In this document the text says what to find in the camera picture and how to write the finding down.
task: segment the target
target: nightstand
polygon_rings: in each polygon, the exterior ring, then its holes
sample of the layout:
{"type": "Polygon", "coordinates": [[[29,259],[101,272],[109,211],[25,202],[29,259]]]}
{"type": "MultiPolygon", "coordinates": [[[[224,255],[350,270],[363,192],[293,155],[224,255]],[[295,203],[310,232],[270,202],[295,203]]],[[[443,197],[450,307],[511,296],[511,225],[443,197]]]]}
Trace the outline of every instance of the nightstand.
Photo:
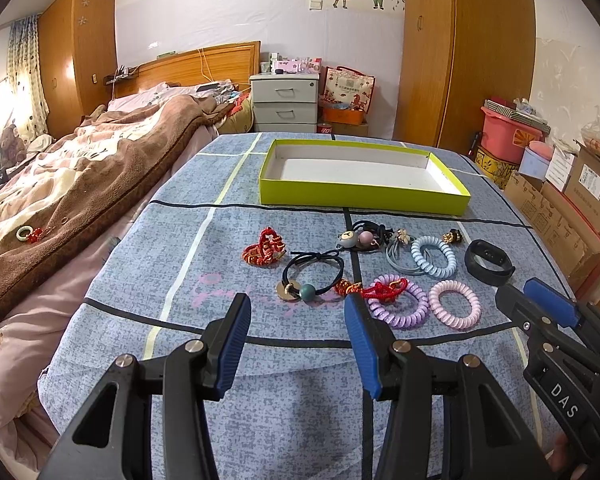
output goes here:
{"type": "Polygon", "coordinates": [[[315,133],[319,74],[252,75],[256,132],[315,133]]]}

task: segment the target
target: person's hand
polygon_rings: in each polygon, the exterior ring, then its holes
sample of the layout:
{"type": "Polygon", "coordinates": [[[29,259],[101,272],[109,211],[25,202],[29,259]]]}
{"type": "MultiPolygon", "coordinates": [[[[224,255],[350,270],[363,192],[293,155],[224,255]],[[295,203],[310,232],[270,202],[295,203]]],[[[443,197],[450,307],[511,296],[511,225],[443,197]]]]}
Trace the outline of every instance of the person's hand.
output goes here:
{"type": "MultiPolygon", "coordinates": [[[[569,439],[564,433],[560,433],[555,439],[554,452],[548,459],[551,471],[557,473],[565,469],[571,463],[571,450],[569,448],[569,439]]],[[[585,464],[580,464],[573,475],[571,480],[578,480],[584,472],[587,470],[585,464]]]]}

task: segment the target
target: screw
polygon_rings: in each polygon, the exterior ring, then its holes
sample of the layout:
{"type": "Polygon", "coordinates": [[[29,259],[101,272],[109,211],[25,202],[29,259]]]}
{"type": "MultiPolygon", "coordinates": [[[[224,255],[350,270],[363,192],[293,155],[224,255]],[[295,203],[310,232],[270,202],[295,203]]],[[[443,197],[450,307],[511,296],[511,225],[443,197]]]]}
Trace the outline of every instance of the screw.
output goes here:
{"type": "Polygon", "coordinates": [[[134,361],[134,357],[129,354],[122,354],[116,357],[116,365],[120,368],[129,366],[134,361]]]}
{"type": "Polygon", "coordinates": [[[411,350],[411,343],[405,341],[404,339],[398,339],[394,341],[391,346],[396,352],[398,352],[398,354],[406,354],[409,350],[411,350]]]}
{"type": "Polygon", "coordinates": [[[200,352],[204,347],[205,344],[202,341],[200,341],[200,339],[187,341],[187,344],[184,345],[184,349],[192,354],[194,354],[195,352],[200,352]]]}
{"type": "Polygon", "coordinates": [[[468,366],[469,368],[477,368],[480,366],[480,358],[477,355],[467,354],[462,358],[462,362],[464,366],[468,366]]]}

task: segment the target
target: curtain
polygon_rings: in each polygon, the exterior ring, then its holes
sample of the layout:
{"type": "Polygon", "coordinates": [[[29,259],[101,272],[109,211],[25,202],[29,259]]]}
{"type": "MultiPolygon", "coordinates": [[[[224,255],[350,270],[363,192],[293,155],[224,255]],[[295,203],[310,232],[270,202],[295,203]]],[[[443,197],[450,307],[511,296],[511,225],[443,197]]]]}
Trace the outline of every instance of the curtain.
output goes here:
{"type": "Polygon", "coordinates": [[[13,119],[20,138],[28,146],[37,136],[46,134],[49,114],[40,81],[37,15],[11,25],[7,76],[14,95],[13,119]]]}

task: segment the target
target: wardrobe door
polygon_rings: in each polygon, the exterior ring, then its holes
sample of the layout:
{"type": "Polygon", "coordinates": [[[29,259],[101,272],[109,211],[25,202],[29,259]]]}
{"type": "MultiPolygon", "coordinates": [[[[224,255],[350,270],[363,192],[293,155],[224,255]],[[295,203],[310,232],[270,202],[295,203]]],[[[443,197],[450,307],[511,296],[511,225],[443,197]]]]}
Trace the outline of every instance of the wardrobe door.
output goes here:
{"type": "Polygon", "coordinates": [[[435,146],[448,92],[455,0],[405,0],[394,139],[435,146]]]}
{"type": "Polygon", "coordinates": [[[72,0],[56,0],[38,19],[40,79],[49,106],[46,128],[56,139],[73,133],[81,115],[75,92],[71,6],[72,0]]]}
{"type": "Polygon", "coordinates": [[[75,81],[82,115],[111,99],[104,78],[117,68],[115,0],[74,0],[75,81]]]}
{"type": "Polygon", "coordinates": [[[438,146],[467,153],[484,124],[485,99],[528,99],[535,58],[534,0],[456,0],[454,61],[438,146]]]}

